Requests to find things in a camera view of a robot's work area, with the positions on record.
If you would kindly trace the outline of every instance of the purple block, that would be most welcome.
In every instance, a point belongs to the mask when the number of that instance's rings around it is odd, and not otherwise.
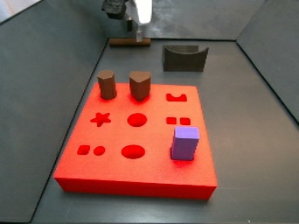
[[[200,140],[198,127],[178,126],[172,137],[172,159],[194,160],[194,153]]]

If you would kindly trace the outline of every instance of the brown cylinder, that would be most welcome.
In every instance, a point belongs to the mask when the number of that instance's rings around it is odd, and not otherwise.
[[[115,99],[118,96],[115,73],[110,70],[100,71],[98,74],[98,84],[100,97],[106,100]]]
[[[111,38],[108,44],[110,46],[150,46],[151,39],[143,38],[143,41],[136,42],[135,38]]]
[[[130,89],[135,99],[140,102],[151,91],[151,73],[150,72],[131,72],[130,74]]]

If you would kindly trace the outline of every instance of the gray u-shaped block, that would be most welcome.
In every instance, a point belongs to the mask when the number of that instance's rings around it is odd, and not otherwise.
[[[198,45],[164,45],[163,70],[166,72],[203,72],[210,48]]]

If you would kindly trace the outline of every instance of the table surface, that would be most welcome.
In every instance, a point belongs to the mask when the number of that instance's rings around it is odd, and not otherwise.
[[[204,72],[164,72],[163,45],[208,47]],[[238,44],[152,40],[151,47],[107,46],[72,128],[107,69],[116,82],[128,82],[131,71],[150,71],[152,83],[199,88],[219,188],[208,201],[127,197],[64,192],[51,178],[32,223],[299,222],[298,125]]]

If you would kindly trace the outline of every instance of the red shape sorter board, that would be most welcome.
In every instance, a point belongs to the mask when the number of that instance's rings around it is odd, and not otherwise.
[[[175,125],[199,127],[192,161],[171,160]],[[218,179],[196,87],[151,85],[138,102],[128,84],[110,101],[95,84],[54,177],[67,192],[207,200]]]

